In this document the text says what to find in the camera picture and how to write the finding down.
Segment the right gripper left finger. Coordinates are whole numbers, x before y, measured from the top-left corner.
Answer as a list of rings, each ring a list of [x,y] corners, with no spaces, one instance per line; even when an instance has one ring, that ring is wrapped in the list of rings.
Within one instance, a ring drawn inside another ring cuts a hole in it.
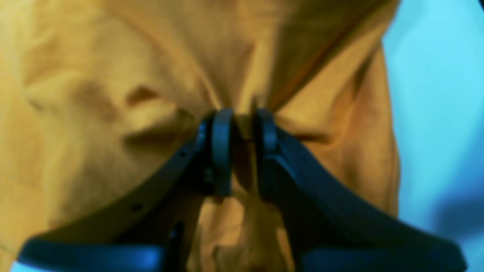
[[[159,170],[114,203],[28,239],[19,272],[185,272],[205,198],[231,195],[233,110],[209,114]]]

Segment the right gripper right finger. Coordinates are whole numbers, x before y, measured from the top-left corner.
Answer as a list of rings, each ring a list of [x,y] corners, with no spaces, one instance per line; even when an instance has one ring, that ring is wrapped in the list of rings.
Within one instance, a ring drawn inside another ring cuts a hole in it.
[[[253,124],[259,193],[283,216],[298,272],[464,272],[453,242],[415,229],[340,184],[260,109]]]

